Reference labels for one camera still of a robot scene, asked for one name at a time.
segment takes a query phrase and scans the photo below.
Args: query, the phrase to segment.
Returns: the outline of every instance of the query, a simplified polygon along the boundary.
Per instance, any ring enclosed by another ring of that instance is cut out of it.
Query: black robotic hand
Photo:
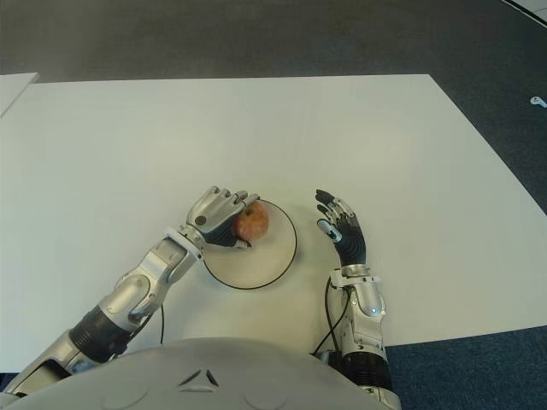
[[[325,219],[317,221],[317,226],[334,242],[342,267],[364,264],[367,259],[365,238],[355,213],[342,201],[328,192],[316,190],[315,199]]]
[[[245,190],[231,194],[226,188],[213,186],[191,208],[186,224],[198,231],[206,243],[247,248],[250,243],[235,236],[233,222],[257,199],[257,194],[248,195]]]

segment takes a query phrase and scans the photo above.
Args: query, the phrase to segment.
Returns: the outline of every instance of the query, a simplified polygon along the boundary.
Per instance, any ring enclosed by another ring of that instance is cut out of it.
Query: wire
[[[143,324],[131,334],[131,336],[129,337],[129,340],[127,341],[128,343],[131,342],[140,333],[140,331],[144,329],[144,327],[150,321],[150,319],[152,319],[152,315],[146,316],[146,319],[144,320]]]
[[[162,305],[162,334],[160,335],[160,344],[163,344],[163,334],[165,333],[165,312]]]
[[[338,318],[338,320],[336,321],[336,323],[332,327],[333,330],[336,329],[338,324],[342,321],[342,319],[344,318],[345,312],[346,312],[346,310],[348,310],[348,306],[350,305],[350,293],[347,289],[344,288],[344,290],[345,290],[345,293],[347,295],[347,298],[345,300],[344,311],[342,312],[342,314],[340,314],[340,317]],[[331,336],[330,329],[329,329],[329,332],[321,339],[321,341],[319,342],[319,344],[315,348],[314,353],[312,353],[312,354],[316,354],[317,352],[319,352],[319,349],[321,348],[323,343],[326,342],[326,340],[328,339],[329,336]]]
[[[144,329],[144,327],[150,321],[150,319],[152,319],[152,315],[146,316],[146,319],[144,320],[143,324],[136,331],[134,331],[131,334],[131,336],[129,336],[129,339],[127,339],[127,344],[129,344],[129,342],[131,342],[140,333],[140,331]],[[112,356],[111,360],[117,359],[120,356],[121,354],[116,353],[114,356]]]
[[[325,314],[326,314],[326,321],[329,326],[329,332],[321,339],[321,341],[315,348],[314,353],[312,354],[316,354],[319,351],[319,349],[321,348],[323,343],[328,339],[329,336],[332,336],[332,343],[334,344],[334,349],[336,350],[337,354],[341,354],[340,348],[338,346],[338,340],[336,339],[336,336],[334,335],[334,329],[336,329],[336,326],[338,326],[338,324],[342,321],[346,310],[348,310],[348,306],[350,304],[350,293],[347,289],[344,288],[344,291],[347,295],[344,311],[342,312],[342,314],[340,315],[336,323],[332,325],[331,314],[329,313],[329,308],[328,308],[328,288],[330,287],[330,285],[331,285],[331,279],[329,278],[326,282],[326,287],[325,287]]]

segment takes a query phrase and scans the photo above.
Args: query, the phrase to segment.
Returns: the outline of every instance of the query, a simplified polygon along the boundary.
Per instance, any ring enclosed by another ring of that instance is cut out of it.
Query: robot
[[[326,284],[329,333],[310,355],[238,338],[192,338],[123,354],[169,288],[203,259],[203,246],[247,247],[233,221],[258,195],[212,187],[185,225],[168,228],[137,267],[124,274],[72,329],[64,332],[0,394],[0,408],[42,409],[332,409],[401,408],[393,392],[381,332],[385,304],[366,266],[355,213],[316,191],[319,229],[340,259]],[[333,324],[328,292],[342,315]],[[334,350],[320,351],[332,338]]]

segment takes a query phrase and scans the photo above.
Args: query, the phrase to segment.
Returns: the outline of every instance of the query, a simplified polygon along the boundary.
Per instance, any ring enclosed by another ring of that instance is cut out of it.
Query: robot forearm
[[[0,404],[123,353],[145,318],[163,304],[169,287],[201,259],[201,251],[194,244],[199,240],[194,236],[196,233],[188,228],[167,230],[166,237],[120,278],[109,295],[12,380]]]
[[[378,291],[378,281],[364,264],[343,266],[331,275],[332,285],[347,289],[350,298],[338,328],[340,371],[388,408],[399,410],[401,404],[393,393],[382,337],[385,304]]]

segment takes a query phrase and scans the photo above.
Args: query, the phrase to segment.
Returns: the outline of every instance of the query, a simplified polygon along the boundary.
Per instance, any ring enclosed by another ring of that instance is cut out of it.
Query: small white object
[[[543,99],[541,99],[540,97],[532,97],[530,98],[530,104],[531,105],[539,105],[543,108],[547,108],[547,102],[545,102]]]

